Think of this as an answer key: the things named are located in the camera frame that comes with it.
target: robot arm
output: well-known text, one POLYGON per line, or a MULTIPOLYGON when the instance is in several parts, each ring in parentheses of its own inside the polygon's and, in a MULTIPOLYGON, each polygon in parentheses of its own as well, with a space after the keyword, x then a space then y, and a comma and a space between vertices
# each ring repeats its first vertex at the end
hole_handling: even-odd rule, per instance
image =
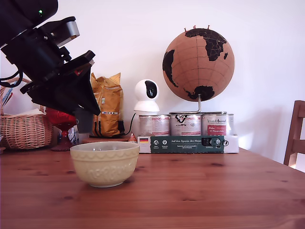
POLYGON ((79 36, 74 17, 39 24, 53 16, 57 0, 0 0, 0 47, 18 71, 0 79, 0 85, 15 87, 22 73, 32 82, 21 88, 32 101, 43 106, 73 114, 79 107, 98 115, 90 84, 92 51, 71 59, 63 46, 79 36), (15 85, 5 80, 20 75, 15 85))

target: white security camera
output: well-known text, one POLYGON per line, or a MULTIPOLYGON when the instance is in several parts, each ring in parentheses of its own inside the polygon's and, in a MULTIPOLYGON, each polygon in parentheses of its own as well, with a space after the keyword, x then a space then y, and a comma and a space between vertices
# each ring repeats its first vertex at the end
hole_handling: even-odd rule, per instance
POLYGON ((145 79, 137 83, 134 89, 138 99, 134 107, 137 115, 156 115, 160 109, 155 100, 159 96, 159 87, 156 82, 145 79))

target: wicker basket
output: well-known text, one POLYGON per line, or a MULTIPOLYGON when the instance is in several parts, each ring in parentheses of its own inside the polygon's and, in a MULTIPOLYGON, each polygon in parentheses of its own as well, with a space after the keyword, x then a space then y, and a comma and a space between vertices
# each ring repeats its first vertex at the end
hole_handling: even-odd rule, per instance
MULTIPOLYGON (((8 80, 8 83, 17 81, 18 78, 8 80)), ((0 90, 2 102, 5 87, 0 90)), ((45 114, 4 114, 3 106, 0 109, 0 135, 4 135, 1 146, 10 149, 35 149, 48 146, 52 140, 53 127, 45 114)))

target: globe stand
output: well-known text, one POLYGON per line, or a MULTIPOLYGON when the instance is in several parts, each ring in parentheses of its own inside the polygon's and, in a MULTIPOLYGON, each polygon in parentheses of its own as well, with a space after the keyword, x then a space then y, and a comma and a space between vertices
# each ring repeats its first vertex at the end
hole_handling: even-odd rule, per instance
POLYGON ((198 94, 198 110, 197 111, 174 111, 170 112, 170 115, 179 115, 179 114, 187 114, 187 115, 195 115, 195 114, 202 114, 202 115, 219 115, 219 114, 226 114, 226 111, 219 111, 219 112, 201 112, 201 94, 198 94))

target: cardboard packaging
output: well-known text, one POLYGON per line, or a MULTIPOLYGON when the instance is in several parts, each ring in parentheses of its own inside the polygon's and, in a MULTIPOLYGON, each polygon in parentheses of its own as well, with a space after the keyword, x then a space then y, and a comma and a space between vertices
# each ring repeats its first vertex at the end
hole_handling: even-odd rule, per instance
POLYGON ((139 136, 140 154, 239 153, 237 135, 139 136))

